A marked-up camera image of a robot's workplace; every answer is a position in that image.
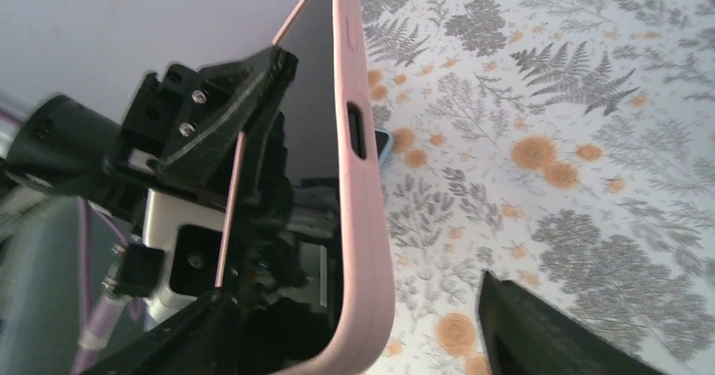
hex bolt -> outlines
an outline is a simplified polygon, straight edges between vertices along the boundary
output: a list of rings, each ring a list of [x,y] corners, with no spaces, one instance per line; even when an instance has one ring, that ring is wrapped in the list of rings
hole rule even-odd
[[[206,259],[201,253],[193,253],[189,255],[189,265],[200,270],[206,265]]]
[[[194,133],[195,130],[196,128],[194,128],[194,126],[188,122],[184,122],[179,125],[179,133],[181,133],[183,137],[190,136],[192,133]]]
[[[194,90],[194,92],[191,93],[191,99],[197,104],[204,104],[206,103],[206,94],[201,90]]]

black 3d-printed bracket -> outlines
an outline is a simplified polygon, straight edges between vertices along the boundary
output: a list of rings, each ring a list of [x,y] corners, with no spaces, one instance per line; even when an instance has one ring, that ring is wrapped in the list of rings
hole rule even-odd
[[[278,106],[297,63],[270,46],[197,72],[174,64],[162,81],[148,74],[108,155],[110,175],[224,209],[236,139],[244,131],[239,198],[257,196],[262,181],[275,182],[262,171],[264,156],[271,157],[271,171],[285,167]],[[269,146],[275,150],[266,152]]]

screw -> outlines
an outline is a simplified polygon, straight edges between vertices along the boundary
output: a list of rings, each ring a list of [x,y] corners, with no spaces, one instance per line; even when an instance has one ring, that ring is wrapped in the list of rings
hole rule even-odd
[[[197,104],[206,103],[206,95],[201,90],[194,90],[194,92],[191,93],[191,99]]]
[[[159,161],[156,158],[149,158],[145,164],[150,169],[155,170],[159,166]]]
[[[195,253],[189,255],[189,265],[196,268],[197,270],[200,270],[201,268],[206,265],[206,260],[203,258],[203,255]]]
[[[116,287],[116,281],[112,280],[111,278],[105,278],[105,280],[102,281],[102,287],[104,287],[105,290],[112,292]]]
[[[183,124],[179,125],[179,132],[183,137],[188,137],[190,134],[194,133],[196,128],[188,122],[184,122]]]

pink phone case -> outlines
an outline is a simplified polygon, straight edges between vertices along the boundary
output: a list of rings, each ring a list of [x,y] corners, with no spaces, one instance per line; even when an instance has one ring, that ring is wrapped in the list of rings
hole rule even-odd
[[[307,0],[300,0],[273,40],[277,43]],[[333,0],[336,124],[340,161],[340,203],[344,270],[342,313],[331,343],[315,358],[281,375],[354,375],[382,353],[395,317],[395,283],[376,152],[362,160],[352,150],[347,103],[363,116],[366,149],[375,149],[368,100],[360,0]]]

fern leaf print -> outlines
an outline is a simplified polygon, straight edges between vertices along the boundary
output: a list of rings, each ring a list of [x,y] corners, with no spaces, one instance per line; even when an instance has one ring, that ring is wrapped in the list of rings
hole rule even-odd
[[[635,69],[614,78],[607,52],[592,67],[586,42],[579,44],[570,56],[568,46],[568,43],[561,45],[554,55],[551,54],[554,43],[541,51],[534,48],[511,55],[519,73],[525,73],[522,79],[527,82],[526,87],[545,86],[534,91],[531,97],[551,95],[544,101],[544,106],[580,104],[586,106],[584,114],[603,109],[603,114],[609,115],[618,110],[621,101],[639,89],[621,89]]]
[[[368,56],[375,61],[393,61],[410,66],[428,48],[429,35],[421,37],[420,26],[410,29],[410,19],[393,19],[365,27]]]

